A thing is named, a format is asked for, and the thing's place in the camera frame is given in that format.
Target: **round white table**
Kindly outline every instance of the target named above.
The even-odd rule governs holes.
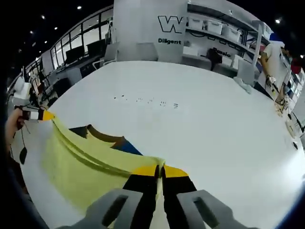
[[[164,158],[248,227],[275,228],[302,188],[303,147],[295,139],[299,149],[293,148],[274,102],[204,69],[114,62],[76,83],[50,111],[67,128],[92,124],[100,132],[125,136],[143,155]],[[28,128],[30,134],[23,131],[28,155],[21,169],[29,194],[50,228],[71,225],[83,215],[41,169],[51,122],[31,122]],[[13,152],[22,146],[18,133]],[[168,227],[164,215],[158,224]]]

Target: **person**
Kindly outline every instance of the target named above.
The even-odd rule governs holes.
[[[263,51],[261,55],[261,64],[263,71],[258,78],[258,89],[263,94],[272,98],[276,102],[282,101],[284,96],[289,91],[289,88],[285,83],[289,74],[289,63],[286,59],[291,58],[291,52],[283,46],[282,42],[272,42]]]
[[[23,180],[20,164],[10,156],[10,146],[14,141],[16,132],[18,131],[17,122],[20,122],[21,127],[25,125],[24,119],[22,118],[22,110],[19,108],[16,108],[12,111],[5,123],[6,158],[9,165],[9,174],[19,195],[23,196],[23,204],[25,204],[27,211],[36,219],[36,222],[39,224],[39,228],[48,228],[29,196],[28,190]]]
[[[15,133],[17,132],[17,122],[21,123],[21,126],[24,126],[24,119],[22,118],[22,110],[16,108],[8,117],[5,123],[5,143],[7,154],[10,152],[10,146],[13,142]]]

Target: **folded cloth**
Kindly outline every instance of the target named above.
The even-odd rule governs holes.
[[[252,93],[252,87],[248,84],[245,84],[241,78],[234,77],[234,81],[240,85],[248,94]]]
[[[71,128],[70,130],[83,138],[87,138],[92,141],[103,141],[106,145],[113,149],[126,153],[142,155],[124,136],[116,137],[103,134],[97,131],[92,125]]]
[[[137,168],[164,165],[163,159],[127,154],[100,140],[83,138],[58,118],[53,119],[41,162],[50,182],[82,213],[105,193],[122,188]]]

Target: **hand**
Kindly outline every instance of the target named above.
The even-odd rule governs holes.
[[[17,122],[20,122],[21,126],[24,125],[24,120],[22,118],[22,110],[19,108],[15,109],[10,114],[8,120],[5,123],[5,141],[6,141],[7,152],[9,152],[10,145],[13,142],[14,135],[18,130]]]
[[[270,80],[270,78],[271,78],[271,75],[267,75],[266,76],[266,83],[267,83],[267,85],[270,87],[271,86],[271,80]]]

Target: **yellow cloth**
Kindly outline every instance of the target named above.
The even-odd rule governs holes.
[[[105,142],[105,141],[102,141],[98,138],[96,138],[95,136],[93,136],[90,131],[87,131],[87,139],[89,141],[92,141],[92,142],[102,142],[104,145],[108,146],[108,147],[111,147],[115,144],[115,142]]]
[[[156,164],[162,167],[164,160],[125,153],[100,140],[82,138],[57,118],[42,160],[53,185],[83,213],[108,191],[122,188],[136,168]]]

